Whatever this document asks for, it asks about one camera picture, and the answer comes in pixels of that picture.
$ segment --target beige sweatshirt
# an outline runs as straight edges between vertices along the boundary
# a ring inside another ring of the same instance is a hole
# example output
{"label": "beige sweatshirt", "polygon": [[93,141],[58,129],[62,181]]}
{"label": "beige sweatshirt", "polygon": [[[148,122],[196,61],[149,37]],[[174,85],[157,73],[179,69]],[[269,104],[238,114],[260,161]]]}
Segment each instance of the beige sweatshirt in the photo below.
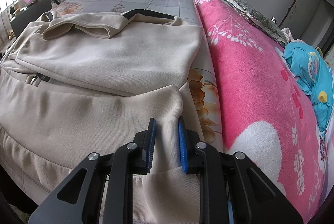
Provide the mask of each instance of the beige sweatshirt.
{"label": "beige sweatshirt", "polygon": [[[0,146],[54,189],[90,152],[115,152],[154,117],[153,166],[134,177],[134,220],[197,222],[199,181],[180,167],[177,121],[203,139],[187,82],[201,29],[141,14],[30,23],[0,63]],[[35,73],[51,79],[32,82]]]}

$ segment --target metal screw head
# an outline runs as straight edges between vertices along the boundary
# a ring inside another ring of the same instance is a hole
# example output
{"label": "metal screw head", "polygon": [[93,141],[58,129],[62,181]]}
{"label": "metal screw head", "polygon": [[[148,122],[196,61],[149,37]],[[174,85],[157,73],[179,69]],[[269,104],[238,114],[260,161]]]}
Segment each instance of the metal screw head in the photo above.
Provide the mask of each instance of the metal screw head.
{"label": "metal screw head", "polygon": [[198,142],[196,144],[196,147],[198,147],[198,148],[206,148],[206,144],[204,142]]}
{"label": "metal screw head", "polygon": [[129,144],[127,144],[127,146],[126,146],[128,149],[135,149],[136,147],[137,147],[137,144],[136,143],[133,143],[133,142],[131,142],[131,143],[129,143]]}
{"label": "metal screw head", "polygon": [[239,159],[239,160],[242,160],[242,159],[245,159],[245,154],[242,153],[242,152],[237,152],[237,153],[235,154],[235,157],[236,157],[237,159]]}
{"label": "metal screw head", "polygon": [[91,161],[96,160],[99,157],[99,155],[95,152],[91,153],[90,155],[88,155],[88,159]]}

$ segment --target orange flower print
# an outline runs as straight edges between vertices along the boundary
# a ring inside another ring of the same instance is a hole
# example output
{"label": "orange flower print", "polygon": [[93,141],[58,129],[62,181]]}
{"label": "orange flower print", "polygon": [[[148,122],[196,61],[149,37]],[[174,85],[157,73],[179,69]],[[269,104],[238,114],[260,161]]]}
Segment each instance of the orange flower print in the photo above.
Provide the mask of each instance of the orange flower print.
{"label": "orange flower print", "polygon": [[60,5],[56,6],[53,10],[57,12],[57,16],[73,14],[82,10],[82,4],[62,2]]}
{"label": "orange flower print", "polygon": [[216,133],[211,127],[218,125],[213,119],[217,119],[219,115],[219,105],[216,102],[208,102],[207,99],[217,99],[218,94],[214,84],[203,83],[202,80],[202,75],[195,69],[190,69],[188,74],[190,93],[203,131],[204,141],[210,144],[216,140]]}

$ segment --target pink blanket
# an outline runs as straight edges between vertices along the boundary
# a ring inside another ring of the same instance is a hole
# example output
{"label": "pink blanket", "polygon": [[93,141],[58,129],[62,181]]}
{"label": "pink blanket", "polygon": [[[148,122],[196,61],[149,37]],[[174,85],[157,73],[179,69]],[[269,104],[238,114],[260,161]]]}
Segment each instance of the pink blanket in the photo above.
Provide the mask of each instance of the pink blanket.
{"label": "pink blanket", "polygon": [[283,49],[222,0],[195,0],[217,78],[226,153],[245,152],[306,223],[317,211],[324,150],[312,104]]}

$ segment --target bed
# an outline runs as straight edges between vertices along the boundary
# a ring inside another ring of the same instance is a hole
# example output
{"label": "bed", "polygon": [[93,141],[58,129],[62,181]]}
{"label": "bed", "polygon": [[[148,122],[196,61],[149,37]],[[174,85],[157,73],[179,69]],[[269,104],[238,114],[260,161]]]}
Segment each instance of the bed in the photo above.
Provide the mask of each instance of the bed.
{"label": "bed", "polygon": [[[151,9],[179,16],[189,24],[201,25],[193,0],[67,0],[52,12],[57,16],[79,13],[114,12],[124,13],[132,9]],[[213,64],[205,34],[188,76],[204,139],[218,150],[223,150],[221,114]],[[12,180],[37,204],[40,204],[52,189],[30,177],[0,146],[0,164]]]}
{"label": "bed", "polygon": [[333,112],[320,132],[284,49],[225,0],[195,4],[217,78],[224,151],[249,155],[307,223],[333,187]]}
{"label": "bed", "polygon": [[[204,140],[221,152],[244,151],[308,222],[334,184],[333,116],[323,139],[312,104],[282,57],[283,48],[222,0],[195,0],[195,5],[193,0],[67,0],[52,12],[62,16],[139,8],[203,25],[188,81]],[[1,146],[0,164],[37,204],[51,192]]]}

